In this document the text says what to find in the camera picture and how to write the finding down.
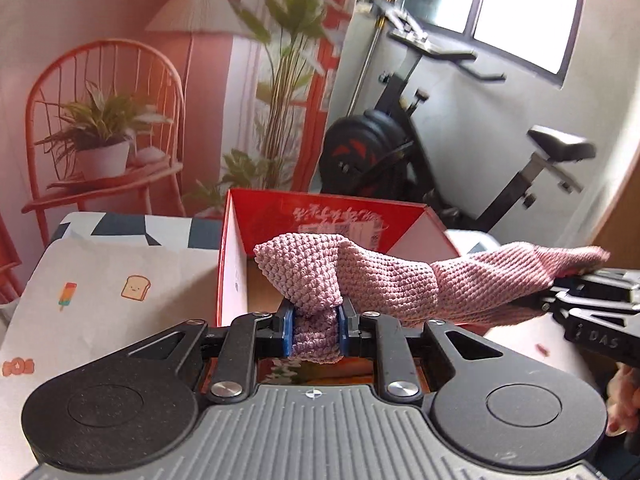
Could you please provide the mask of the person's right hand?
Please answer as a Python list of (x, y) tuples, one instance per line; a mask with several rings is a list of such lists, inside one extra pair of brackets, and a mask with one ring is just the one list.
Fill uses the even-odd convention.
[(606, 386), (608, 426), (606, 434), (633, 434), (639, 428), (639, 370), (618, 363), (617, 372)]

